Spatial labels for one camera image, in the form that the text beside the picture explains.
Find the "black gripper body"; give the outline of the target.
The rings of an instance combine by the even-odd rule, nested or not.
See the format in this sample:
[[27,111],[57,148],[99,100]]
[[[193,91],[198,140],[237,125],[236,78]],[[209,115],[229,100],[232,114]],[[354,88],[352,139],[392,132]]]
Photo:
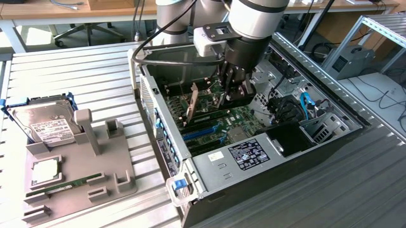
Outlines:
[[241,37],[229,40],[225,52],[228,63],[245,69],[246,72],[253,72],[265,55],[270,40],[272,36],[264,39]]

